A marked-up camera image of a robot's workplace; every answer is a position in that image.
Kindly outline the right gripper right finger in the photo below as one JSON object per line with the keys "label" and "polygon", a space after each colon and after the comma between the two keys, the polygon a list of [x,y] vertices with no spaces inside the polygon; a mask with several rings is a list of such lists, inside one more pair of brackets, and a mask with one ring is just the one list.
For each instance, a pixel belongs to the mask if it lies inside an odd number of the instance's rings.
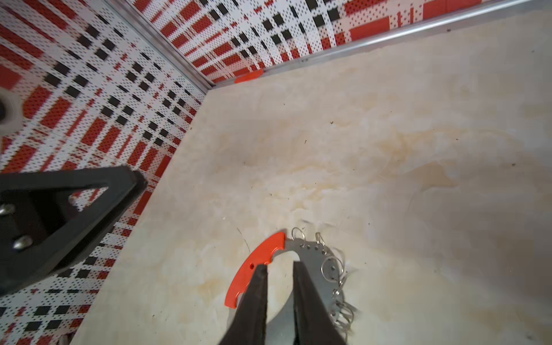
{"label": "right gripper right finger", "polygon": [[293,263],[294,344],[345,344],[334,327],[306,266]]}

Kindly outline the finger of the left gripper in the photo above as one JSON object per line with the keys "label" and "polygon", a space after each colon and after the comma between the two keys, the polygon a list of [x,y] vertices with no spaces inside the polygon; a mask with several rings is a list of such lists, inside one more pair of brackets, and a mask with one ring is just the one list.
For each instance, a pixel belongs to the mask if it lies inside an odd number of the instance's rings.
{"label": "finger of the left gripper", "polygon": [[146,188],[127,166],[1,174],[1,295],[86,259]]}

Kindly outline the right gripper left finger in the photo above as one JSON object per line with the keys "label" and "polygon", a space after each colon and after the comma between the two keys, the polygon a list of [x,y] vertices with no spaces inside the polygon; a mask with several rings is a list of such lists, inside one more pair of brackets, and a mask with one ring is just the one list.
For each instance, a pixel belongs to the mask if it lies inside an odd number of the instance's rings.
{"label": "right gripper left finger", "polygon": [[219,342],[227,344],[264,344],[267,328],[268,273],[266,265],[255,268],[250,284],[237,308],[234,320]]}

